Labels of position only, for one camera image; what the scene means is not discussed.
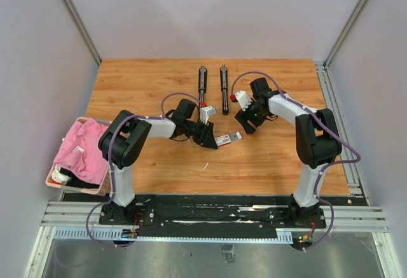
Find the small white staple tray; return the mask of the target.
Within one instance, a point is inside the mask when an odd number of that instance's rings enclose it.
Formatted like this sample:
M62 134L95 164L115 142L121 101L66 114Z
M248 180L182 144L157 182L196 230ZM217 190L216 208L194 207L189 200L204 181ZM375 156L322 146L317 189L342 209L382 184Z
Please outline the small white staple tray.
M240 132L235 132L229 135L230 141L238 141L242 139L242 134Z

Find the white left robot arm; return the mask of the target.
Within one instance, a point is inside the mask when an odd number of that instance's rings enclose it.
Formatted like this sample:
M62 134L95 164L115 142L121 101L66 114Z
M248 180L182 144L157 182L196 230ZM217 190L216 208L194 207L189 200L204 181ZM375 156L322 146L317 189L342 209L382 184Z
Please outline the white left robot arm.
M131 205L135 198L132 166L147 139L185 136L203 148L217 149L214 124L209 121L216 113L215 107L198 105L188 99L181 99L176 109L159 117L121 111L98 142L111 182L110 200L104 212L112 210L114 217L124 225L135 219L136 208Z

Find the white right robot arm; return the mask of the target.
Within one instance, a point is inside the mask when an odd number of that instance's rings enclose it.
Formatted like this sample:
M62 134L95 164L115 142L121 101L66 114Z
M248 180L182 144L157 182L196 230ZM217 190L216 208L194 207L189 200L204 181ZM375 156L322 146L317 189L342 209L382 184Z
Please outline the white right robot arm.
M296 153L301 161L299 183L292 194L289 222L302 227L321 204L319 194L327 166L336 160L342 146L330 109L315 109L289 96L281 88L272 90L265 78L250 83L252 96L243 90L231 91L230 100L239 104L235 119L246 134L254 134L267 119L278 117L295 127Z

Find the red white staple box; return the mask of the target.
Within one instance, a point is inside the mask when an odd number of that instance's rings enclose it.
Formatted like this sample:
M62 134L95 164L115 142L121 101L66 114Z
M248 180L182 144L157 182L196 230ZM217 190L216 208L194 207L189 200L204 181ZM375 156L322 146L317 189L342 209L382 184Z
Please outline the red white staple box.
M229 135L223 135L215 138L216 144L218 147L227 145L231 143L231 139Z

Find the black stapler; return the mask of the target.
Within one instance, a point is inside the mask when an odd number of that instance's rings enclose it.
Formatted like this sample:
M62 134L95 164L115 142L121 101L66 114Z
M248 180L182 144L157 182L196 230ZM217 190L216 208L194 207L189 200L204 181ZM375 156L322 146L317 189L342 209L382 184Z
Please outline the black stapler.
M207 91L207 68L201 66L198 72L198 98L200 102L205 99L205 94Z
M228 69L223 64L220 69L220 82L221 82L221 93L222 93L222 112L224 115L229 113L228 105Z

